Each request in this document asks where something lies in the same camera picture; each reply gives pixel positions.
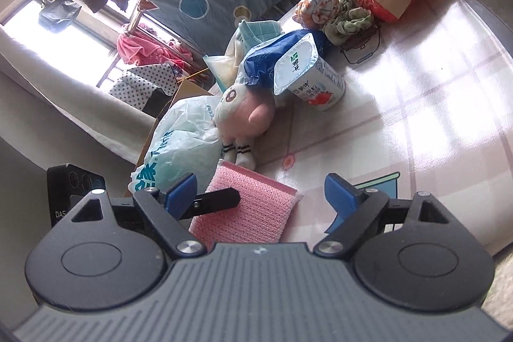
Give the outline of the white snack bag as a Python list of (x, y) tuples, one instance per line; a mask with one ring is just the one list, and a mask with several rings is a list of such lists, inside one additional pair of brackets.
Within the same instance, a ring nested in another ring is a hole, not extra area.
[(216, 79), (222, 92), (229, 88), (237, 78), (241, 58), (230, 55), (205, 55), (206, 66)]

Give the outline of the polka dot cloth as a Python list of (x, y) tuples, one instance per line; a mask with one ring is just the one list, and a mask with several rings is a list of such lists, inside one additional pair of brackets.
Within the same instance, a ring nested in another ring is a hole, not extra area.
[(135, 66), (122, 73), (109, 91), (116, 99), (143, 110), (156, 91), (173, 97), (178, 81), (171, 63)]

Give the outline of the pink hanging garment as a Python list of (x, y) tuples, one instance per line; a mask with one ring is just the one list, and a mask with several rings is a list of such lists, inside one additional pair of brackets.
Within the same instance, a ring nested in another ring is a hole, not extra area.
[(194, 64), (192, 53), (176, 40), (171, 40), (168, 47), (165, 47), (164, 42), (153, 40), (143, 34), (140, 29), (131, 34), (127, 29), (128, 26), (123, 25), (116, 40), (117, 53), (124, 63), (139, 67), (172, 63), (188, 72), (197, 66)]

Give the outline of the pink sponge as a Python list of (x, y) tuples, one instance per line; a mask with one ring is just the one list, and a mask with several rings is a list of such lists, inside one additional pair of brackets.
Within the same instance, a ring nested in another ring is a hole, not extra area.
[(189, 231), (213, 248), (216, 243), (277, 243), (302, 195), (294, 188), (230, 162), (218, 162), (209, 192), (234, 188), (240, 201), (231, 209), (195, 217)]

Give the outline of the green scrunchie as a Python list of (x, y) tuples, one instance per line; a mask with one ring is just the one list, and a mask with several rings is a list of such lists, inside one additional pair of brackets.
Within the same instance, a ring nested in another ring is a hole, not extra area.
[(334, 46), (342, 46), (375, 24), (372, 12), (359, 6), (356, 0), (338, 1), (335, 15), (323, 26), (324, 35)]

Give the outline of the orange striped towel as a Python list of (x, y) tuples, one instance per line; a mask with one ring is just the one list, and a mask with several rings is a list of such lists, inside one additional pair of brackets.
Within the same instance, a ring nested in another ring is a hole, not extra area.
[(322, 29), (337, 15), (339, 0), (302, 0), (297, 4), (292, 19), (305, 29)]

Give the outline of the pink plush doll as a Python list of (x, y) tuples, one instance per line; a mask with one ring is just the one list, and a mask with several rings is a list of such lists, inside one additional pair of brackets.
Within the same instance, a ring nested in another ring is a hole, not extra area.
[(257, 166), (253, 154), (255, 138), (270, 128), (275, 112), (274, 95), (268, 89), (241, 83), (227, 88), (214, 114), (223, 144), (223, 159), (254, 170)]

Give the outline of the blue mask package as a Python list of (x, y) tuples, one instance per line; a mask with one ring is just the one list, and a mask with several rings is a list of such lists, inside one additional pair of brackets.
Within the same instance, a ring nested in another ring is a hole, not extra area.
[(331, 42), (321, 30), (296, 29), (251, 48), (239, 65), (235, 83), (271, 89), (276, 62), (307, 34), (313, 36), (318, 55), (325, 58)]

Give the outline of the teal towel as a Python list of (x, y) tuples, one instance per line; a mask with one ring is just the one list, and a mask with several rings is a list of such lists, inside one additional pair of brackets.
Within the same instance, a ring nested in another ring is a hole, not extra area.
[(242, 46), (243, 53), (247, 54), (253, 47), (279, 37), (281, 34), (282, 27), (277, 21), (243, 20), (238, 24), (235, 37)]

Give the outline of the yogurt cup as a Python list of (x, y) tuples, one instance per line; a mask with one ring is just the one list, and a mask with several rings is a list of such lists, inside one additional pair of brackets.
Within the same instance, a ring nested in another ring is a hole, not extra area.
[(276, 61), (273, 93), (286, 91), (319, 111), (331, 108), (345, 93), (344, 79), (319, 55), (311, 33)]

